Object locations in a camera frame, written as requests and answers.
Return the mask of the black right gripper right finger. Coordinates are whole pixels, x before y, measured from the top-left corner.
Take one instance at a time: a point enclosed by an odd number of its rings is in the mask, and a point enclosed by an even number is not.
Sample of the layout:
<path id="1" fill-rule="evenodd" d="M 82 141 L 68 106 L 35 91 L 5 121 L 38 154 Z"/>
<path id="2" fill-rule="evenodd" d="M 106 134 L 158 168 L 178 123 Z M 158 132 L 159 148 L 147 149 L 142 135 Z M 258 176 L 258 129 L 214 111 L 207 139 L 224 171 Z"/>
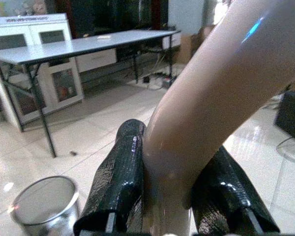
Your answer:
<path id="1" fill-rule="evenodd" d="M 201 236 L 280 232 L 245 171 L 223 146 L 194 183 L 191 207 Z"/>

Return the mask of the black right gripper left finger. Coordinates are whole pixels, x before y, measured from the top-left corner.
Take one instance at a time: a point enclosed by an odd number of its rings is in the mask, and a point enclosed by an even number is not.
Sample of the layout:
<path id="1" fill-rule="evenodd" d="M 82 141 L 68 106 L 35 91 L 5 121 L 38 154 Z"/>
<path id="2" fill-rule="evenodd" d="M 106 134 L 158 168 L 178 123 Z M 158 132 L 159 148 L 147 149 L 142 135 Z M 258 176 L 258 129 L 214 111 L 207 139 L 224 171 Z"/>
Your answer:
<path id="1" fill-rule="evenodd" d="M 143 234 L 143 134 L 137 119 L 125 121 L 115 144 L 95 172 L 76 236 L 135 236 Z"/>

